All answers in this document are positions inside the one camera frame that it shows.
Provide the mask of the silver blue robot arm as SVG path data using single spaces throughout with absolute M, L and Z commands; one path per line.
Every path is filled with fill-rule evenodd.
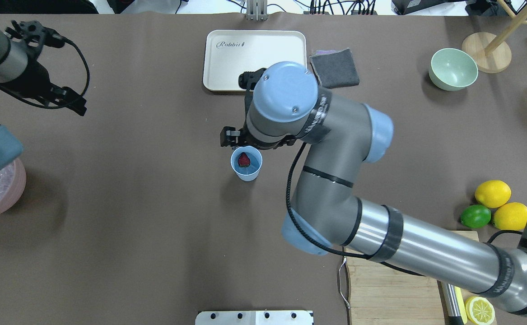
M 283 61 L 238 77 L 245 121 L 224 127 L 220 145 L 259 150 L 291 146 L 309 151 L 296 187 L 289 172 L 284 239 L 310 254 L 341 254 L 453 284 L 497 308 L 527 317 L 527 224 L 518 245 L 503 249 L 457 235 L 354 195 L 360 165 L 390 147 L 391 118 L 366 103 L 319 86 L 302 64 Z
M 52 83 L 48 70 L 38 62 L 43 47 L 60 49 L 78 46 L 70 39 L 47 28 L 38 21 L 12 21 L 12 27 L 0 30 L 0 90 L 33 107 L 68 108 L 80 116 L 86 113 L 84 95 L 70 87 Z M 23 152 L 22 143 L 0 124 L 0 170 L 11 164 Z

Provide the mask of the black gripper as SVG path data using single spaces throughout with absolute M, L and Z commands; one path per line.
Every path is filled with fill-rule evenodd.
M 298 134 L 296 123 L 246 122 L 236 130 L 224 127 L 220 132 L 220 146 L 251 146 L 258 150 L 276 149 L 284 145 L 293 145 Z
M 14 92 L 22 98 L 30 98 L 45 109 L 68 108 L 84 116 L 86 99 L 68 86 L 57 86 L 49 78 L 47 69 L 37 61 L 30 61 L 22 74 L 12 82 Z

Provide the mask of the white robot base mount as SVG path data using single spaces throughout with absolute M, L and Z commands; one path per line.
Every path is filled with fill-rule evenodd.
M 195 325 L 314 325 L 312 311 L 253 310 L 203 311 L 198 313 Z

